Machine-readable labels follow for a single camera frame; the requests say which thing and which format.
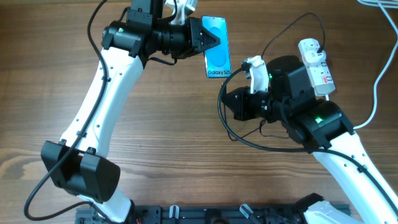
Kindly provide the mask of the blue screen smartphone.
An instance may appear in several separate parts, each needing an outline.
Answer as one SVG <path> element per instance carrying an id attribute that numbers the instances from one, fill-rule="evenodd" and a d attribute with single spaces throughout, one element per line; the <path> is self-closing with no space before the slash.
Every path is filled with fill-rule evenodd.
<path id="1" fill-rule="evenodd" d="M 220 44 L 205 51 L 208 78 L 227 78 L 231 75 L 228 28 L 224 17 L 202 16 L 202 26 L 220 39 Z"/>

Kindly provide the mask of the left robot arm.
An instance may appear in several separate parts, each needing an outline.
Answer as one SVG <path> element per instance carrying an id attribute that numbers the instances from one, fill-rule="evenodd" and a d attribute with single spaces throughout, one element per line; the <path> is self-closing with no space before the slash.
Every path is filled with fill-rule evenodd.
<path id="1" fill-rule="evenodd" d="M 134 202 L 119 189 L 120 168 L 109 145 L 125 100 L 156 52 L 174 62 L 200 54 L 220 39 L 193 17 L 196 1 L 133 1 L 104 29 L 99 65 L 74 121 L 41 158 L 53 184 L 90 205 L 107 223 L 139 223 Z"/>

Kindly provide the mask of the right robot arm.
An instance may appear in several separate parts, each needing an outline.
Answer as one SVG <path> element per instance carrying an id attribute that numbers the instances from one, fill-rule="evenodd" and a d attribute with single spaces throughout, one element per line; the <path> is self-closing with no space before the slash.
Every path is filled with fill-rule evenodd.
<path id="1" fill-rule="evenodd" d="M 307 69 L 294 55 L 242 62 L 251 84 L 217 99 L 239 121 L 280 121 L 296 152 L 312 154 L 338 182 L 365 223 L 396 223 L 397 195 L 370 160 L 352 122 L 332 101 L 317 98 Z"/>

